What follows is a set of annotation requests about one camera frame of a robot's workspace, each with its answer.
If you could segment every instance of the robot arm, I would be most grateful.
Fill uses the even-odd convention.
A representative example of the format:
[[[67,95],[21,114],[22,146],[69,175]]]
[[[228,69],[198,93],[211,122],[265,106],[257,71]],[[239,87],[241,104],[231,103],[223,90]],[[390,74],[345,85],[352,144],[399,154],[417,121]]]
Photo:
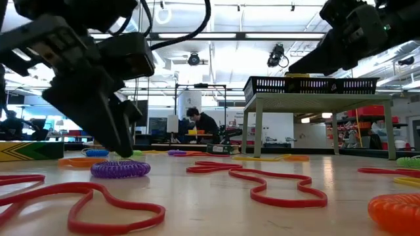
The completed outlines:
[[[146,0],[140,2],[151,19]],[[87,31],[105,33],[119,17],[127,22],[136,0],[14,0],[14,6],[33,21],[0,35],[0,63],[21,76],[28,76],[28,68],[38,63],[52,68],[56,76],[42,97],[122,157],[133,154],[129,125],[142,114],[114,92],[125,86],[124,80],[152,76],[152,50],[195,37],[211,14],[210,1],[205,0],[206,15],[196,31],[149,47],[145,35],[151,26],[145,34],[119,35],[123,28],[99,43]],[[12,49],[23,50],[31,60],[21,59]]]
[[[329,0],[320,16],[332,27],[318,47],[289,68],[291,73],[352,69],[358,61],[420,37],[420,0]]]

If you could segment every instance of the red loop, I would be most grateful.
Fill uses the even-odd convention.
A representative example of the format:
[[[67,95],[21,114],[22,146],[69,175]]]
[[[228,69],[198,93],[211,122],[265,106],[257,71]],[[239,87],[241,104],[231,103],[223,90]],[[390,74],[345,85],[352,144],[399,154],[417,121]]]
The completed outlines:
[[[401,174],[405,176],[411,176],[414,178],[420,178],[420,171],[418,170],[406,170],[406,169],[387,170],[387,169],[381,169],[381,168],[359,168],[357,171],[361,173],[369,173],[369,174]]]
[[[312,178],[309,176],[303,176],[299,174],[280,174],[265,172],[261,170],[246,169],[242,168],[241,165],[228,164],[228,163],[217,163],[213,161],[197,161],[196,165],[201,165],[202,167],[189,167],[187,172],[191,173],[209,173],[218,170],[229,170],[229,175],[236,178],[241,178],[244,180],[251,180],[258,182],[262,185],[253,187],[251,189],[251,198],[260,203],[272,205],[276,207],[290,207],[290,208],[303,208],[303,207],[325,207],[327,205],[327,195],[320,190],[313,189],[311,187],[305,187],[307,184],[312,183]],[[308,200],[287,200],[287,199],[276,199],[273,197],[266,197],[264,195],[258,194],[261,191],[267,189],[267,182],[263,178],[258,178],[254,176],[248,176],[244,174],[239,174],[236,172],[252,172],[256,174],[263,174],[266,176],[273,176],[279,178],[293,178],[301,180],[297,183],[297,189],[299,191],[309,193],[319,197],[320,199],[308,199]]]
[[[210,173],[220,170],[229,170],[231,168],[242,168],[242,165],[238,164],[228,164],[228,163],[217,163],[214,161],[196,161],[196,165],[201,165],[202,167],[188,167],[186,171],[188,173]]]
[[[204,153],[204,152],[191,152],[187,154],[175,154],[174,157],[229,157],[229,155],[217,155],[211,153]]]
[[[18,176],[0,176],[0,186],[9,184],[17,184],[23,182],[43,181],[45,177],[39,174],[18,175]],[[107,224],[90,224],[76,220],[77,213],[89,202],[93,197],[93,190],[100,191],[107,202],[119,208],[129,210],[147,210],[155,212],[157,215],[153,218],[125,225],[107,225]],[[52,195],[57,193],[82,193],[85,194],[71,209],[68,214],[68,229],[73,233],[94,233],[103,235],[121,235],[132,230],[151,227],[163,222],[165,218],[165,208],[152,203],[133,203],[122,201],[113,197],[105,186],[89,182],[70,182],[63,184],[55,184],[43,187],[41,189],[21,193],[12,197],[0,199],[0,207],[12,204],[4,212],[0,214],[0,226],[6,223],[15,215],[24,203],[31,199]]]

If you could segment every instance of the purple ring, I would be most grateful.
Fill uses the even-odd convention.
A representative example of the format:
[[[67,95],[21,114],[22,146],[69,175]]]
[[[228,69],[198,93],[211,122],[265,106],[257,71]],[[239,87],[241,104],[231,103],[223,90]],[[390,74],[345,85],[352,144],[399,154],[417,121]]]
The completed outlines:
[[[91,173],[96,178],[141,177],[149,172],[150,165],[140,161],[104,161],[91,167]]]
[[[169,150],[168,155],[186,155],[186,151],[181,150]]]

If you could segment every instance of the table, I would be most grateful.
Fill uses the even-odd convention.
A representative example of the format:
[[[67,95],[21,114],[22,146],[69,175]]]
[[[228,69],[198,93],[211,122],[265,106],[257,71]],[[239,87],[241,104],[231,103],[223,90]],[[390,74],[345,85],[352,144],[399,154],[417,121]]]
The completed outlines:
[[[247,126],[249,112],[255,112],[254,157],[261,156],[261,132],[263,113],[323,113],[333,114],[334,152],[339,154],[339,141],[336,114],[351,109],[383,104],[385,108],[385,126],[388,135],[388,158],[396,159],[394,133],[391,118],[391,95],[368,94],[277,94],[256,93],[243,110],[242,153],[246,153]]]

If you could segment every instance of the orange ring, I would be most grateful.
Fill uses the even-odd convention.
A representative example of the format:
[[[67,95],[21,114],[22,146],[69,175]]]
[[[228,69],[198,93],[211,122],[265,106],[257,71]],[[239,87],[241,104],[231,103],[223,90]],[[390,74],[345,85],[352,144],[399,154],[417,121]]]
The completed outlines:
[[[291,155],[289,157],[284,157],[284,161],[309,161],[309,156],[307,156],[307,155]]]
[[[71,165],[73,167],[91,167],[95,163],[106,161],[103,158],[62,158],[58,160],[58,166]]]
[[[370,217],[385,230],[420,235],[420,194],[390,194],[373,198],[367,208]]]

